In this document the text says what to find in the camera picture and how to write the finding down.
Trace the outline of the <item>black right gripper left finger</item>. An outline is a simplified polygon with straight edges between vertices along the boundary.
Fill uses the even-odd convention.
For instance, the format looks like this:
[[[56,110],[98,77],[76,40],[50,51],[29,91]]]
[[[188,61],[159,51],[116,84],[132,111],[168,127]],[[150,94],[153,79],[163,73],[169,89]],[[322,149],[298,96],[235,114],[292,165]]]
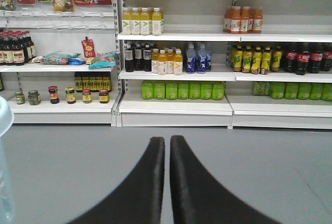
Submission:
[[[70,223],[160,223],[165,142],[152,137],[129,175],[105,199]]]

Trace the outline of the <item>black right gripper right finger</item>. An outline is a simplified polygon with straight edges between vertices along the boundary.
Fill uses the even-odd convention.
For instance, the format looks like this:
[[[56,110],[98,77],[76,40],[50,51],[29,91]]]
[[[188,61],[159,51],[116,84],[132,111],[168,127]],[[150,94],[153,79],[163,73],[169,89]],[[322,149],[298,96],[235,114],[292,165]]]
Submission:
[[[170,188],[174,223],[276,223],[219,183],[180,135],[170,139]]]

